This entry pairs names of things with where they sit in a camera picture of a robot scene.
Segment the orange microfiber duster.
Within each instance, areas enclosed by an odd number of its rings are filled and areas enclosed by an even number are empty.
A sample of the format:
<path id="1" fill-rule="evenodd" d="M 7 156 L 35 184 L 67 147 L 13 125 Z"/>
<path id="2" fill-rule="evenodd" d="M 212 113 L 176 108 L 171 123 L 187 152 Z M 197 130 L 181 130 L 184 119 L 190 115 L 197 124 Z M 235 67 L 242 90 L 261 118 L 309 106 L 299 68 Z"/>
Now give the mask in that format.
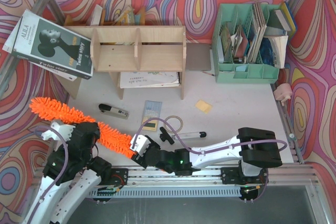
<path id="1" fill-rule="evenodd" d="M 33 113 L 47 121 L 60 120 L 65 124 L 96 122 L 96 119 L 84 115 L 82 111 L 74 107 L 71 108 L 65 103 L 48 97 L 33 98 L 29 107 Z M 127 158 L 133 156 L 134 151 L 130 149 L 130 142 L 132 140 L 130 135 L 123 134 L 103 122 L 98 122 L 98 126 L 100 130 L 98 143 Z"/>

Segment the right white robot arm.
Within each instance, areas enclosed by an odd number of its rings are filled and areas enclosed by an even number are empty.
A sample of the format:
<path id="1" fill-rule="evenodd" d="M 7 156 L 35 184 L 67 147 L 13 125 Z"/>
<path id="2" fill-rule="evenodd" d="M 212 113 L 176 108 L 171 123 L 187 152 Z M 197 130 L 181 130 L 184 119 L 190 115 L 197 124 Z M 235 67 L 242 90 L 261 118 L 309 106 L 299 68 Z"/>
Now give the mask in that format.
<path id="1" fill-rule="evenodd" d="M 243 127 L 236 136 L 223 142 L 174 150 L 162 150 L 147 135 L 135 135 L 130 142 L 134 151 L 132 160 L 143 168 L 152 166 L 176 176 L 191 176 L 208 166 L 228 161 L 238 161 L 238 168 L 245 177 L 259 175 L 262 169 L 282 165 L 280 152 L 288 143 L 275 138 L 272 131 Z"/>

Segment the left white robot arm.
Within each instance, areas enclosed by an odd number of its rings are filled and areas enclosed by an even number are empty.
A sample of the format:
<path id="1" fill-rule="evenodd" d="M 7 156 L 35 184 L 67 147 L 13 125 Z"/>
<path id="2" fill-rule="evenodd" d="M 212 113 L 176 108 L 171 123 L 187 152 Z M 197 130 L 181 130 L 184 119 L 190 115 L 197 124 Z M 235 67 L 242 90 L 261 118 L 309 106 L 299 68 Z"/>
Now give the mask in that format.
<path id="1" fill-rule="evenodd" d="M 61 145 L 47 158 L 37 195 L 23 222 L 67 223 L 89 192 L 112 174 L 109 162 L 92 155 L 101 136 L 99 126 L 96 122 L 54 121 L 36 127 L 34 133 Z"/>

